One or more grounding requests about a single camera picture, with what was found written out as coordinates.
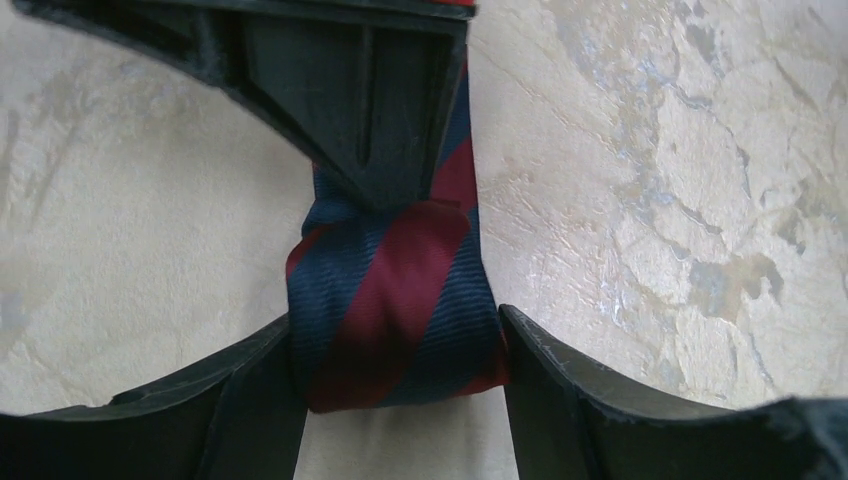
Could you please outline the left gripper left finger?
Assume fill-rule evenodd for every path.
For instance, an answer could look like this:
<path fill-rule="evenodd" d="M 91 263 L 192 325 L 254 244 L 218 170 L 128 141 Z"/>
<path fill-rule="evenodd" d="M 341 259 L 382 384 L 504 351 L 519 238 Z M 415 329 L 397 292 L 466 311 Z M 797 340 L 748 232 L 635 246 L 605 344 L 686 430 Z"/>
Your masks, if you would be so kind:
<path fill-rule="evenodd" d="M 280 317 L 103 406 L 1 417 L 4 479 L 291 479 L 306 408 Z"/>

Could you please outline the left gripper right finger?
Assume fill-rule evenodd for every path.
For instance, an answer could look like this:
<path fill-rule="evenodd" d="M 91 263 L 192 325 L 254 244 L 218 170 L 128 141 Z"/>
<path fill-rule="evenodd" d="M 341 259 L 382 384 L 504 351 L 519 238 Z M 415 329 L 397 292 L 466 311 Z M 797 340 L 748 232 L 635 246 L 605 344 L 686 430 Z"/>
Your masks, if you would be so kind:
<path fill-rule="evenodd" d="M 727 410 L 637 382 L 511 305 L 505 388 L 523 479 L 843 479 L 847 403 L 787 398 Z"/>

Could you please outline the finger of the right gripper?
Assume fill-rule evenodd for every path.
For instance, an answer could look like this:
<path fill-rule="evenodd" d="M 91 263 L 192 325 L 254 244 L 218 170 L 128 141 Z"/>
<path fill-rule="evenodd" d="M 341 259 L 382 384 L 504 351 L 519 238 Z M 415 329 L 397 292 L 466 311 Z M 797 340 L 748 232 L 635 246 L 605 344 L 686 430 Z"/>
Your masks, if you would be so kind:
<path fill-rule="evenodd" d="M 371 209 L 429 194 L 476 13 L 471 1 L 28 0 L 15 8 L 223 91 Z"/>

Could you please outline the red navy striped tie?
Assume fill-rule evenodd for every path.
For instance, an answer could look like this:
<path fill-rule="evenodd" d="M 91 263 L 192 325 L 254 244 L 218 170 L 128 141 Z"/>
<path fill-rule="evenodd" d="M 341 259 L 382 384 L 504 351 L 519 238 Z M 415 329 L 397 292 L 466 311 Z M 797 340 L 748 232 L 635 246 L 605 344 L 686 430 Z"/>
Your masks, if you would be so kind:
<path fill-rule="evenodd" d="M 292 377 L 315 413 L 441 401 L 507 380 L 480 251 L 465 54 L 425 198 L 366 208 L 313 171 L 286 276 Z"/>

